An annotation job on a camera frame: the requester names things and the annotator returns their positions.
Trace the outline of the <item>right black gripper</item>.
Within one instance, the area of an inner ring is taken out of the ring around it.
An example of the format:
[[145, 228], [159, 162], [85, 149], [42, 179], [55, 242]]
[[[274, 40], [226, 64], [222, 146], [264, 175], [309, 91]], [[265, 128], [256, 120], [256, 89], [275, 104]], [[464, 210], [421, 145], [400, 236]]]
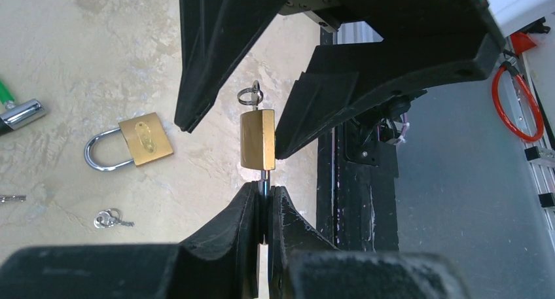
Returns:
[[505, 47], [490, 34], [486, 0], [278, 0], [336, 33], [364, 22], [386, 39], [317, 46], [276, 126], [278, 160], [394, 97], [487, 79]]

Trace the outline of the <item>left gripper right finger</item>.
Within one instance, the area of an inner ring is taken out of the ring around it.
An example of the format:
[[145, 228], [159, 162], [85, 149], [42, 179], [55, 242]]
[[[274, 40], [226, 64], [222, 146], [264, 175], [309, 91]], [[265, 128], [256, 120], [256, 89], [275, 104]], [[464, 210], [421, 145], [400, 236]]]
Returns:
[[470, 298], [456, 268], [430, 253], [341, 251], [300, 215], [284, 186], [268, 197], [271, 298]]

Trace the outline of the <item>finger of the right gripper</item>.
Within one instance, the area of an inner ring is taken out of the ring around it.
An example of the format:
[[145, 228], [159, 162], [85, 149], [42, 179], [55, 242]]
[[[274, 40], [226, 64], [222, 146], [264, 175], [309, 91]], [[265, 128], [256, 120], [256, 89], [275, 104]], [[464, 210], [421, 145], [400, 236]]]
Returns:
[[287, 0], [179, 0], [183, 72], [174, 122], [192, 132]]

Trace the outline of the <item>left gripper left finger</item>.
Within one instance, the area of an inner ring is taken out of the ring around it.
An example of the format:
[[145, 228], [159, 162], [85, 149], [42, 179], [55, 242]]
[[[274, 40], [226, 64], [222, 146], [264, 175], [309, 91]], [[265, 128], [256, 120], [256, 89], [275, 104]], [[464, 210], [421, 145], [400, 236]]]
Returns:
[[258, 184], [179, 243], [28, 247], [1, 266], [2, 298], [257, 298]]

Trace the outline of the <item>small padlock key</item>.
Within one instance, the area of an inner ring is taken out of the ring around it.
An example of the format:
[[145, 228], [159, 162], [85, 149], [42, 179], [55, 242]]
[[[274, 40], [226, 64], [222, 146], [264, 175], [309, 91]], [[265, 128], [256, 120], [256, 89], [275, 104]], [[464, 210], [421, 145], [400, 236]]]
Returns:
[[236, 98], [241, 105], [250, 106], [254, 111], [258, 110], [264, 100], [264, 93], [260, 88], [260, 82], [254, 80], [250, 87], [240, 90]]

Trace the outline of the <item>small brass padlock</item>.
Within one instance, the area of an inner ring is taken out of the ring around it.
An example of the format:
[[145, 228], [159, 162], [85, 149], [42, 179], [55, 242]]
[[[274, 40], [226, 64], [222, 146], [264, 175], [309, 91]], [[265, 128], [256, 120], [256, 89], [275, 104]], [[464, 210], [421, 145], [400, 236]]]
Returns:
[[259, 228], [260, 242], [268, 243], [268, 206], [270, 172], [276, 168], [275, 111], [258, 109], [240, 116], [241, 167], [260, 171]]

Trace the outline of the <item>large brass padlock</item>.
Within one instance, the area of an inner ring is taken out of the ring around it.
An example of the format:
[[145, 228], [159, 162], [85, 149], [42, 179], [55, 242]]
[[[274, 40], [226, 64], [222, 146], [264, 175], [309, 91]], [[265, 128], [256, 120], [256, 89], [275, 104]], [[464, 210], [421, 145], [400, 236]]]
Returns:
[[[111, 166], [96, 162], [92, 155], [94, 145], [114, 133], [121, 133], [131, 159]], [[171, 156], [173, 147], [157, 113], [149, 113], [118, 123], [118, 127], [93, 136], [84, 147], [85, 162], [96, 171], [115, 171], [131, 164], [142, 166]]]

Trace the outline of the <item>green cable lock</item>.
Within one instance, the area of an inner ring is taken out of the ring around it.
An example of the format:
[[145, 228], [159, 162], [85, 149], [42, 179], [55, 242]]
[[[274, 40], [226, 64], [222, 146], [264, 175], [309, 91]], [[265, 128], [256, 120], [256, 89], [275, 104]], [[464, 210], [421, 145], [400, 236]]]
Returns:
[[1, 82], [1, 136], [14, 132], [47, 114], [43, 104], [36, 99], [17, 104], [8, 88]]

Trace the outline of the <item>cable lock keys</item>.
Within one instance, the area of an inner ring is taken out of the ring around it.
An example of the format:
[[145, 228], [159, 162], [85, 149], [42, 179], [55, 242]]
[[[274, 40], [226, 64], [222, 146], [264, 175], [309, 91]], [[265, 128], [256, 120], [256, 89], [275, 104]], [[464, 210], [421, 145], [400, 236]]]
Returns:
[[7, 202], [25, 202], [26, 196], [0, 196], [0, 204]]

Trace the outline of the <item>large padlock key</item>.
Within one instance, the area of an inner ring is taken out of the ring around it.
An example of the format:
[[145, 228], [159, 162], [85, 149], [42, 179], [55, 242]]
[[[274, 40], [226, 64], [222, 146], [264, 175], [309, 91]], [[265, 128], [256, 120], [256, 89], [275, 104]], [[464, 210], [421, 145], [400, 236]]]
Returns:
[[134, 227], [135, 223], [123, 220], [122, 212], [119, 209], [104, 209], [96, 214], [93, 225], [97, 229], [102, 229], [114, 226]]

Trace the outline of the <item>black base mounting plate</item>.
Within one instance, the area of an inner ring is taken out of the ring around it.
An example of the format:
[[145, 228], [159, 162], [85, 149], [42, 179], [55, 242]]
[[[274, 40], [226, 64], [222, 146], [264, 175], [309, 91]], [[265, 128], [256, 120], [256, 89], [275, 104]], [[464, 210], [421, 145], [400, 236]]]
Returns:
[[398, 251], [397, 147], [411, 100], [424, 94], [394, 97], [319, 137], [316, 229], [337, 248]]

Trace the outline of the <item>aluminium frame rail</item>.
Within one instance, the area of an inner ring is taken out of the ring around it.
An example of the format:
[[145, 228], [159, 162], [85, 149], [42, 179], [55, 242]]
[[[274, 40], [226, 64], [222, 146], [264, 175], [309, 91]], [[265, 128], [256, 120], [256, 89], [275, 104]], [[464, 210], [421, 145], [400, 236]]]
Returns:
[[538, 188], [540, 206], [554, 210], [554, 143], [549, 141], [549, 123], [541, 108], [524, 53], [515, 33], [495, 66], [491, 97], [495, 111], [506, 128], [524, 144], [524, 155]]

